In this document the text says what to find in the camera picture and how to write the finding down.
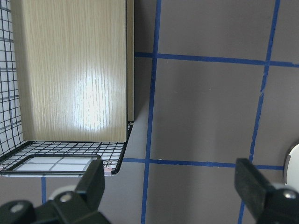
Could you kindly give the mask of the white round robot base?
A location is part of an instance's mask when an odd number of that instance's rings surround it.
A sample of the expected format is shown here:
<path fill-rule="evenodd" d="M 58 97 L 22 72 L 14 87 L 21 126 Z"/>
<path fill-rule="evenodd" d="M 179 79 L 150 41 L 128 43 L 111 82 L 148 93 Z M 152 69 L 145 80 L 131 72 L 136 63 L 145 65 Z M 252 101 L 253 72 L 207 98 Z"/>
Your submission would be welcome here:
<path fill-rule="evenodd" d="M 299 143 L 294 143 L 288 150 L 284 164 L 284 182 L 299 190 Z"/>

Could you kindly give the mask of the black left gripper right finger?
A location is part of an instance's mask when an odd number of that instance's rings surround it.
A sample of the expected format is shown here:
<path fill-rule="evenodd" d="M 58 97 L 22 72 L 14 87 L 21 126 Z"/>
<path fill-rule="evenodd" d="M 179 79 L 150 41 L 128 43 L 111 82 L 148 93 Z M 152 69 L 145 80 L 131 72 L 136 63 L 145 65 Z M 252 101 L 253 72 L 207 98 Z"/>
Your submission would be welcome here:
<path fill-rule="evenodd" d="M 299 191 L 271 183 L 247 158 L 235 163 L 234 186 L 256 224 L 297 224 Z"/>

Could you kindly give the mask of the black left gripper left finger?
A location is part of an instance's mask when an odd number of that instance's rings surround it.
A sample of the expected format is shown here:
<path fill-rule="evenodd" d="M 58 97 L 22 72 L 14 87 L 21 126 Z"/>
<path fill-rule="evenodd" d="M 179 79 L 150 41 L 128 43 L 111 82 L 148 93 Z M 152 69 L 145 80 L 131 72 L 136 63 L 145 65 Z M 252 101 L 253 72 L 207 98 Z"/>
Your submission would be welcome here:
<path fill-rule="evenodd" d="M 57 194 L 34 207 L 30 201 L 15 200 L 0 207 L 2 224 L 104 224 L 98 211 L 105 190 L 103 162 L 93 160 L 73 191 Z"/>

